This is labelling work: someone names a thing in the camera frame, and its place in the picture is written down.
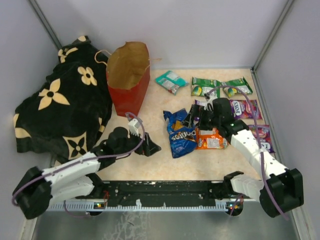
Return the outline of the teal mint candy bag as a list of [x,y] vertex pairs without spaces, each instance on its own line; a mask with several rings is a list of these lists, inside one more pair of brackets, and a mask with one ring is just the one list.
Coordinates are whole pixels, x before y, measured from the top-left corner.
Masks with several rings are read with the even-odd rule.
[[172,70],[155,78],[155,82],[166,89],[169,93],[176,95],[179,88],[186,87],[189,83]]

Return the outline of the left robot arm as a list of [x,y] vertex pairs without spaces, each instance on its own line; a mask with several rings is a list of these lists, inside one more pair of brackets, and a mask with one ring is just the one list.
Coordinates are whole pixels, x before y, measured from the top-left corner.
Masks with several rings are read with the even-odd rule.
[[132,153],[150,157],[160,150],[148,132],[135,134],[116,127],[107,139],[74,160],[57,167],[28,169],[14,189],[11,202],[32,220],[56,203],[86,196],[97,199],[103,195],[104,186],[95,173]]

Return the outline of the purple candy bag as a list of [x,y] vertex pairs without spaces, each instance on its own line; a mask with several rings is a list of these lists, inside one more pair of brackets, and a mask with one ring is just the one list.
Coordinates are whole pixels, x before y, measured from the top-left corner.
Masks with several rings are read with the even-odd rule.
[[258,106],[258,101],[250,100],[250,102],[252,108],[246,100],[229,100],[231,112],[236,120],[253,118],[256,118],[257,120],[263,119]]
[[205,107],[207,105],[206,101],[195,100],[194,103],[199,106]]

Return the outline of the orange candy bag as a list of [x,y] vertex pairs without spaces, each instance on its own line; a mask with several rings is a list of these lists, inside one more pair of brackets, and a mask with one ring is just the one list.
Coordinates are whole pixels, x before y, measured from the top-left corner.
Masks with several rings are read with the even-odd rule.
[[219,134],[217,128],[211,130],[200,130],[196,131],[196,150],[211,150],[211,149],[226,149],[229,145],[227,140]]

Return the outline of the red paper bag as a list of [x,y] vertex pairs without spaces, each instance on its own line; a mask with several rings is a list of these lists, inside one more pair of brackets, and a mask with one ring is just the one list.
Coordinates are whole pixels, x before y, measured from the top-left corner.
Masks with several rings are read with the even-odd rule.
[[147,45],[140,41],[127,41],[113,53],[108,52],[108,61],[97,60],[102,52],[107,50],[97,51],[94,60],[105,65],[107,87],[116,114],[138,115],[150,83],[151,63],[161,58],[150,58]]

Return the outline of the green candy bag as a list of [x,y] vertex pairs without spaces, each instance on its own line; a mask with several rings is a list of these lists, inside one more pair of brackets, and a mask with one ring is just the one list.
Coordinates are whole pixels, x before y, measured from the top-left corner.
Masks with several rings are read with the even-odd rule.
[[223,81],[221,82],[222,86],[228,86],[223,89],[224,93],[228,98],[231,98],[237,94],[240,94],[242,91],[246,95],[253,94],[253,90],[248,84],[245,77],[229,80],[229,81]]
[[204,97],[213,88],[221,85],[221,82],[216,79],[206,78],[191,78],[191,96]]

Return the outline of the blue Doritos chip bag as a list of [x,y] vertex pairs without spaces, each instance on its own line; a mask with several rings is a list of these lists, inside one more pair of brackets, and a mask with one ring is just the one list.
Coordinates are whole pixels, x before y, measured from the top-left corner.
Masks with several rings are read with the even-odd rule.
[[166,130],[170,144],[171,155],[174,159],[183,157],[196,149],[195,125],[186,127],[183,121],[188,113],[185,108],[174,113],[164,110],[163,118],[166,121]]

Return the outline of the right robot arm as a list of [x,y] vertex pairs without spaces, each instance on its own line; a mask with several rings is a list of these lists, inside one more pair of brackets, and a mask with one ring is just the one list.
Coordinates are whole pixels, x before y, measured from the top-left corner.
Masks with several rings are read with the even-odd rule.
[[193,104],[182,123],[189,127],[195,118],[198,118],[200,130],[217,129],[260,175],[259,180],[240,171],[226,175],[223,192],[227,197],[235,198],[242,194],[254,199],[272,218],[304,204],[301,172],[287,168],[264,149],[258,135],[253,134],[244,121],[234,118],[227,98],[214,99],[208,106]]

